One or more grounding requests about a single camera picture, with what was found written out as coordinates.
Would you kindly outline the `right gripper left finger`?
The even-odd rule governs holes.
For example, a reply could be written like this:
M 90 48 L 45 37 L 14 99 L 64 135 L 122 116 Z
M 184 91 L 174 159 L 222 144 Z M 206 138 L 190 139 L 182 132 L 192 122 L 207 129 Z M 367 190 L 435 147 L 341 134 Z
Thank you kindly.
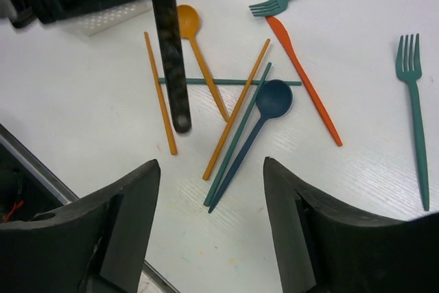
M 158 200 L 157 160 L 33 220 L 1 225 L 2 292 L 136 292 Z

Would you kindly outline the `orange plastic knife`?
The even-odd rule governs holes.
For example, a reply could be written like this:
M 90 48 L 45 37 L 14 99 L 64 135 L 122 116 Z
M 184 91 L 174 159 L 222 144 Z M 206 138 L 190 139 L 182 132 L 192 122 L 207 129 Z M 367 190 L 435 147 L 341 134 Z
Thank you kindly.
M 342 147 L 343 143 L 342 140 L 337 132 L 337 129 L 335 128 L 335 125 L 333 121 L 331 120 L 329 113 L 327 112 L 324 104 L 322 103 L 322 100 L 320 99 L 319 95 L 317 94 L 316 90 L 313 87 L 313 84 L 311 83 L 311 80 L 309 79 L 308 75 L 306 74 L 305 70 L 303 69 L 295 51 L 292 45 L 292 41 L 289 37 L 289 34 L 284 27 L 284 25 L 275 17 L 268 16 L 265 18 L 268 22 L 268 25 L 274 32 L 275 36 L 277 37 L 279 43 L 282 45 L 283 49 L 285 50 L 286 54 L 288 55 L 289 59 L 291 60 L 294 68 L 296 69 L 299 78 L 302 81 L 302 85 L 305 87 L 306 91 L 308 92 L 308 95 L 311 98 L 311 101 L 313 102 L 313 105 L 315 106 L 320 118 L 322 119 L 324 125 L 326 126 L 327 130 L 329 131 L 329 134 L 332 136 L 334 142 L 337 146 Z

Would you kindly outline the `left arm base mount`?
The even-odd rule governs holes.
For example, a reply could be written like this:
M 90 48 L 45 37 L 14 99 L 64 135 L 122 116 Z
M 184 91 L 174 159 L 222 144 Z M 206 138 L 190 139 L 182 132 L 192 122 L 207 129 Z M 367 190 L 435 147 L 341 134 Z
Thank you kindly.
M 1 223 L 30 221 L 62 203 L 1 146 Z

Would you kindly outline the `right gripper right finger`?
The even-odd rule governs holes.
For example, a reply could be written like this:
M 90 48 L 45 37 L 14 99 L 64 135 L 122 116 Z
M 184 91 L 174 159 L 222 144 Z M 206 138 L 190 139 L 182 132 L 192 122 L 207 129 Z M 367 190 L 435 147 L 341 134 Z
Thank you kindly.
M 437 292 L 438 214 L 401 221 L 353 207 L 273 158 L 265 200 L 284 292 Z

